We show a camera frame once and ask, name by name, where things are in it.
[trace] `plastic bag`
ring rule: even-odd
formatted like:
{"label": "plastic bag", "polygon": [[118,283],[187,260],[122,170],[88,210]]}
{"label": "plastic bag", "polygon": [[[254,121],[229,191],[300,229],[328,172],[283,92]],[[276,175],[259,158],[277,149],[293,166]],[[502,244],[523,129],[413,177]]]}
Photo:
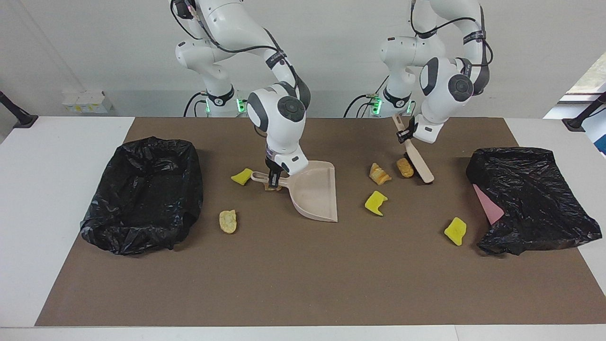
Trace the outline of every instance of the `plastic bag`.
{"label": "plastic bag", "polygon": [[172,250],[187,238],[201,208],[202,173],[194,146],[150,137],[118,147],[80,233],[118,255]]}
{"label": "plastic bag", "polygon": [[467,177],[505,212],[478,244],[488,254],[566,249],[602,238],[549,150],[479,149]]}

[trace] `white table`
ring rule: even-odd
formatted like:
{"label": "white table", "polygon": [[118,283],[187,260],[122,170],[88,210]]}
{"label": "white table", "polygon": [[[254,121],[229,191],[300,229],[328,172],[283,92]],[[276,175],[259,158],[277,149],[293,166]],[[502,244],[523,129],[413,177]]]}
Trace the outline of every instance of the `white table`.
{"label": "white table", "polygon": [[[101,174],[133,118],[42,117],[0,144],[0,341],[606,339],[598,326],[377,326],[297,328],[34,328]],[[606,160],[556,120],[507,120],[518,143],[553,150],[590,216],[606,226]],[[606,291],[606,241],[581,247]]]}

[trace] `brown paper sheet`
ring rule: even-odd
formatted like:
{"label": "brown paper sheet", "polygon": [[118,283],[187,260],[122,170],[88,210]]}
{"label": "brown paper sheet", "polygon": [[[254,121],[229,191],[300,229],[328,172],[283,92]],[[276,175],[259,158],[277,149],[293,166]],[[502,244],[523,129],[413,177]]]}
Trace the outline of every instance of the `brown paper sheet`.
{"label": "brown paper sheet", "polygon": [[[606,299],[576,249],[487,257],[488,222],[465,177],[474,150],[516,146],[502,119],[457,118],[435,145],[416,142],[436,176],[403,179],[389,120],[309,120],[301,145],[336,166],[338,224],[301,217],[287,191],[242,187],[264,171],[264,140],[249,120],[137,118],[127,141],[189,140],[199,149],[204,207],[175,251],[138,257],[77,238],[38,326],[314,326],[606,323]],[[368,178],[377,162],[393,178]],[[377,217],[364,209],[379,190]],[[239,231],[219,229],[236,209]],[[464,245],[444,235],[468,224]]]}

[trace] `window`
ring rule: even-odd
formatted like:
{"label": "window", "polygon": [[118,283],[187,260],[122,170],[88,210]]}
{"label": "window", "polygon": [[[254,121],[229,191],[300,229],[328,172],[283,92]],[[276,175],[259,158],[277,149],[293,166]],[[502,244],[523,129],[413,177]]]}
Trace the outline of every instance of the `window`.
{"label": "window", "polygon": [[606,53],[576,83],[567,95],[586,95],[606,91]]}

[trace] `pink paper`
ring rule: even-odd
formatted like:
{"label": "pink paper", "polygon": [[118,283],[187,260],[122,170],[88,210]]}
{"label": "pink paper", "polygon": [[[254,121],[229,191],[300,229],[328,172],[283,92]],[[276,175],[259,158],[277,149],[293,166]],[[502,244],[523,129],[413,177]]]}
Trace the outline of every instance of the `pink paper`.
{"label": "pink paper", "polygon": [[488,217],[488,221],[490,221],[491,225],[496,223],[499,219],[503,217],[503,215],[505,215],[505,212],[492,200],[490,200],[490,198],[488,198],[479,187],[473,185],[473,189],[476,190],[478,199],[480,199],[480,203],[482,203],[482,207],[484,208],[486,217]]}

